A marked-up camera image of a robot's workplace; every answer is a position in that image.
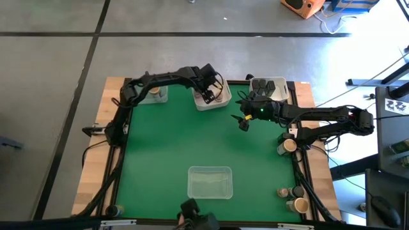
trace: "black desk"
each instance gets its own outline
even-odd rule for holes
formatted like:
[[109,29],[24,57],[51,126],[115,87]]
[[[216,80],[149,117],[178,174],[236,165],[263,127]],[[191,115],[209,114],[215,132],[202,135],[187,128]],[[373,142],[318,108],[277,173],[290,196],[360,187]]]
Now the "black desk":
[[[389,173],[367,169],[365,171],[365,188],[370,194],[382,196],[388,200],[401,216],[399,229],[403,229],[405,192],[409,190],[409,180]],[[366,193],[366,226],[389,228],[372,209],[371,196],[368,193]]]
[[[385,110],[385,99],[390,99],[387,88],[377,87],[375,95],[377,118],[399,115]],[[401,98],[400,101],[409,102],[409,95]],[[393,152],[389,148],[391,144],[409,138],[409,117],[377,120],[376,128],[378,133],[378,154],[331,168],[333,181],[362,174],[365,169],[374,169],[409,178],[409,169],[402,167],[400,160],[391,158]]]

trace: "orange speaker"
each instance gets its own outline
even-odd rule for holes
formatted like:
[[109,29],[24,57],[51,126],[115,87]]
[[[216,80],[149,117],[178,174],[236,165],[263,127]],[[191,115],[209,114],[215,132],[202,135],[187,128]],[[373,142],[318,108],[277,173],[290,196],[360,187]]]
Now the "orange speaker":
[[282,4],[305,19],[320,10],[324,2],[325,0],[281,0]]

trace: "cup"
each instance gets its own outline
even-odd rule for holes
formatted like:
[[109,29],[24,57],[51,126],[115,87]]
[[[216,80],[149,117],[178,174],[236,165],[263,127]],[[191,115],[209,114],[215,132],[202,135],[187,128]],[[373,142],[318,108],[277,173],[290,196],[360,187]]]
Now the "cup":
[[155,88],[151,88],[149,90],[149,93],[152,94],[153,98],[155,99],[155,101],[159,101],[160,100],[160,87],[155,87]]
[[306,213],[309,208],[308,201],[304,198],[297,198],[286,202],[287,209],[295,213]]

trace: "plastic tray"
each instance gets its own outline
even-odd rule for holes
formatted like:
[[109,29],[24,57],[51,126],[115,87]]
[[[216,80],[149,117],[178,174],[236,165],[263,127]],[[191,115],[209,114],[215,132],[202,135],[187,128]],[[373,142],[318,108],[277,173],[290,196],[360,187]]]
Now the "plastic tray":
[[188,175],[189,198],[230,199],[233,196],[233,180],[229,167],[192,166]]
[[284,77],[253,77],[250,80],[250,91],[253,90],[252,82],[253,80],[261,80],[264,79],[266,81],[274,81],[275,84],[275,91],[273,95],[271,95],[272,100],[283,102],[289,98],[289,91],[287,87],[287,81]]
[[[210,89],[213,91],[213,94],[215,96],[219,94],[219,89],[217,89],[216,87],[210,86]],[[215,108],[226,106],[231,100],[229,84],[226,79],[223,79],[223,91],[222,91],[223,99],[221,102],[217,102],[216,100],[214,100],[210,102],[209,104],[206,104],[201,96],[195,97],[194,89],[192,89],[192,94],[194,98],[194,103],[196,104],[196,108],[199,111],[206,111],[209,109],[215,109]]]
[[[141,92],[142,88],[139,86],[135,86],[136,91],[139,93]],[[159,99],[156,99],[153,97],[151,93],[148,93],[145,98],[142,100],[142,102],[139,102],[139,104],[154,104],[154,103],[165,103],[167,102],[167,86],[161,86],[160,87],[160,95],[161,97]]]

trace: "white cable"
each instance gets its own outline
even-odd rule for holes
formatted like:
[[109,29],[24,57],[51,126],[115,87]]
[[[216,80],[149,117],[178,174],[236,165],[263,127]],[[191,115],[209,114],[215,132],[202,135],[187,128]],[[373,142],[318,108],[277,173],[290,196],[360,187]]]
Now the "white cable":
[[317,15],[315,15],[315,14],[314,14],[314,17],[315,17],[316,19],[318,19],[318,20],[321,22],[321,24],[324,23],[324,27],[325,27],[325,29],[327,30],[327,32],[330,33],[330,34],[332,34],[332,35],[336,34],[342,27],[345,26],[345,24],[346,24],[346,21],[344,20],[345,18],[354,18],[354,19],[357,19],[357,18],[358,18],[356,15],[345,15],[345,16],[342,16],[342,17],[339,19],[338,24],[339,24],[341,21],[344,21],[344,23],[343,23],[342,25],[340,25],[340,26],[338,27],[338,29],[336,29],[334,32],[331,32],[331,31],[328,29],[327,23],[325,23],[324,20],[320,19],[320,18],[319,18]]
[[321,103],[321,104],[317,105],[317,107],[319,107],[319,106],[321,106],[321,105],[325,105],[325,104],[327,104],[328,102],[330,102],[330,101],[332,101],[332,100],[335,100],[335,99],[339,98],[340,96],[343,96],[344,94],[349,93],[350,91],[353,91],[354,89],[359,88],[359,87],[365,85],[365,84],[368,83],[370,80],[373,80],[375,77],[377,77],[377,76],[383,74],[385,71],[387,71],[390,67],[392,67],[394,64],[396,64],[398,61],[402,60],[402,59],[403,59],[404,57],[406,57],[406,55],[408,55],[408,54],[409,54],[409,53],[405,54],[404,56],[402,56],[401,58],[399,58],[398,60],[396,60],[394,63],[392,63],[390,66],[386,67],[386,69],[382,70],[380,73],[376,74],[374,77],[368,79],[368,80],[365,81],[364,83],[362,83],[362,84],[360,84],[360,85],[358,85],[358,86],[355,86],[354,88],[352,88],[352,89],[350,89],[350,90],[347,90],[347,91],[345,91],[344,93],[341,93],[340,95],[338,95],[338,96],[336,96],[336,97],[334,97],[334,98],[332,98],[332,99],[330,99],[330,100],[327,100],[327,101],[324,102],[324,103]]

